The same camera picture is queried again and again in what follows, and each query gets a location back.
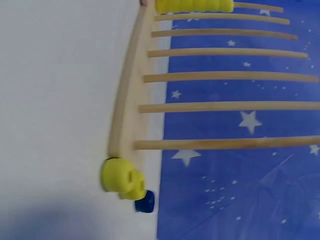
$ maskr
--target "yellow bead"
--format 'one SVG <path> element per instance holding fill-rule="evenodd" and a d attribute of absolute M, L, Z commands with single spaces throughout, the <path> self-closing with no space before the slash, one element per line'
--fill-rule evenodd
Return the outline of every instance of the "yellow bead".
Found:
<path fill-rule="evenodd" d="M 167 14 L 170 12 L 167 7 L 169 5 L 167 4 L 167 0 L 156 0 L 155 1 L 155 8 L 158 14 Z"/>
<path fill-rule="evenodd" d="M 195 0 L 194 1 L 194 10 L 196 12 L 205 12 L 207 6 L 207 0 Z"/>
<path fill-rule="evenodd" d="M 210 12 L 218 12 L 219 11 L 219 0 L 206 0 L 206 10 Z"/>
<path fill-rule="evenodd" d="M 232 13 L 234 11 L 234 0 L 220 0 L 220 11 Z"/>
<path fill-rule="evenodd" d="M 173 1 L 168 2 L 169 12 L 180 13 L 182 1 L 183 0 L 173 0 Z"/>
<path fill-rule="evenodd" d="M 106 160 L 101 167 L 101 186 L 105 191 L 127 193 L 137 182 L 134 165 L 123 158 Z"/>
<path fill-rule="evenodd" d="M 121 199 L 129 199 L 129 200 L 141 200 L 146 196 L 146 188 L 145 188 L 145 177 L 144 175 L 135 170 L 136 173 L 136 183 L 134 188 L 129 192 L 119 193 L 119 197 Z"/>

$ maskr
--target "blue background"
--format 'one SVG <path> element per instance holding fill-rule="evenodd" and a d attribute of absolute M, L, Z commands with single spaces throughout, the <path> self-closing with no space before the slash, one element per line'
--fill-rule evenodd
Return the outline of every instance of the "blue background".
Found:
<path fill-rule="evenodd" d="M 248 1 L 284 7 L 271 17 L 290 25 L 247 20 L 176 20 L 173 29 L 238 28 L 298 35 L 298 41 L 251 36 L 178 36 L 171 48 L 264 48 L 306 52 L 310 60 L 260 56 L 171 57 L 169 72 L 272 71 L 319 76 L 320 3 Z M 235 13 L 260 15 L 258 9 Z M 228 41 L 235 46 L 228 46 Z M 179 98 L 172 93 L 181 93 Z M 320 101 L 314 83 L 251 80 L 169 82 L 167 103 Z M 227 139 L 320 135 L 320 111 L 256 111 L 251 134 L 239 111 L 167 113 L 165 139 Z M 163 151 L 158 240 L 318 240 L 320 156 L 310 146 L 197 150 L 188 166 Z"/>

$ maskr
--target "yellow foam piece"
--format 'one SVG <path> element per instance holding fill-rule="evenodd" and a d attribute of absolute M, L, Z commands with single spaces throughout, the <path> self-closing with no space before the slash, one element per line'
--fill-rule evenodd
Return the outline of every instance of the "yellow foam piece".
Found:
<path fill-rule="evenodd" d="M 234 10 L 234 0 L 155 0 L 159 14 L 181 12 L 226 12 Z"/>

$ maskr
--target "toy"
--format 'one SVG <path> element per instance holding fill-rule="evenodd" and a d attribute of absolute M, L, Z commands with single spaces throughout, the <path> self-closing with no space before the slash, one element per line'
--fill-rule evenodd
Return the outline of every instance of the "toy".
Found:
<path fill-rule="evenodd" d="M 155 209 L 155 194 L 147 190 L 143 199 L 134 201 L 134 207 L 137 212 L 152 213 Z"/>
<path fill-rule="evenodd" d="M 180 12 L 227 12 L 234 10 L 233 0 L 156 0 L 156 11 L 159 14 Z"/>
<path fill-rule="evenodd" d="M 146 196 L 146 189 L 145 189 L 145 177 L 144 175 L 135 170 L 136 175 L 136 183 L 133 189 L 129 192 L 121 192 L 119 193 L 119 197 L 121 199 L 129 199 L 129 200 L 140 200 Z"/>
<path fill-rule="evenodd" d="M 150 213 L 154 210 L 155 195 L 145 192 L 139 185 L 143 179 L 136 170 L 144 166 L 144 154 L 139 150 L 183 150 L 183 149 L 247 149 L 274 148 L 320 144 L 320 136 L 276 137 L 249 139 L 171 139 L 145 140 L 148 126 L 148 113 L 200 112 L 200 111 L 248 111 L 248 110 L 320 110 L 319 102 L 303 101 L 230 101 L 230 102 L 187 102 L 151 104 L 150 83 L 175 81 L 221 81 L 221 80 L 276 80 L 301 83 L 317 83 L 319 78 L 313 75 L 288 72 L 267 71 L 206 71 L 175 72 L 155 74 L 157 57 L 171 56 L 212 56 L 244 55 L 272 56 L 308 59 L 304 52 L 279 49 L 213 47 L 157 49 L 158 37 L 185 35 L 233 35 L 282 38 L 296 41 L 294 34 L 265 31 L 263 29 L 207 28 L 207 29 L 170 29 L 159 30 L 160 21 L 189 19 L 233 19 L 261 21 L 289 25 L 290 21 L 280 17 L 257 14 L 236 13 L 182 13 L 168 12 L 231 12 L 233 8 L 252 8 L 282 13 L 283 8 L 262 4 L 233 2 L 233 0 L 140 0 L 143 5 L 131 35 L 119 88 L 114 106 L 112 125 L 109 135 L 108 155 L 118 158 L 107 160 L 101 169 L 101 184 L 106 191 L 120 193 L 121 198 L 139 199 L 134 202 L 138 212 Z"/>
<path fill-rule="evenodd" d="M 127 193 L 137 183 L 134 165 L 123 158 L 107 159 L 101 167 L 101 185 L 106 192 Z"/>

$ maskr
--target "wooden toy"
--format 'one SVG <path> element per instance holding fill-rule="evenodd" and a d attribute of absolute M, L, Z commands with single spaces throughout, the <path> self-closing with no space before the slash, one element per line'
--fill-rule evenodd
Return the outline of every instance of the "wooden toy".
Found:
<path fill-rule="evenodd" d="M 168 20 L 188 19 L 233 19 L 261 21 L 289 25 L 285 18 L 235 13 L 180 13 L 217 10 L 230 12 L 234 8 L 253 8 L 282 13 L 281 7 L 253 3 L 222 1 L 222 0 L 154 0 L 143 1 L 128 46 L 123 64 L 123 72 L 119 82 L 117 98 L 114 105 L 113 121 L 109 135 L 108 154 L 110 157 L 124 158 L 133 162 L 142 171 L 144 153 L 140 150 L 183 150 L 183 149 L 247 149 L 292 147 L 320 144 L 320 136 L 295 136 L 250 139 L 177 139 L 177 140 L 146 140 L 149 113 L 176 113 L 199 111 L 248 111 L 248 110 L 320 110 L 320 102 L 305 101 L 229 101 L 229 102 L 191 102 L 150 104 L 151 83 L 174 81 L 225 81 L 225 80 L 263 80 L 292 81 L 318 83 L 317 76 L 288 72 L 266 71 L 206 71 L 177 72 L 155 74 L 155 60 L 158 57 L 199 56 L 199 55 L 244 55 L 268 56 L 308 59 L 308 54 L 279 49 L 265 48 L 183 48 L 157 49 L 157 38 L 185 35 L 240 35 L 268 38 L 282 38 L 297 41 L 295 34 L 283 32 L 233 29 L 177 29 L 159 30 L 159 22 Z M 107 189 L 129 190 L 126 187 Z"/>

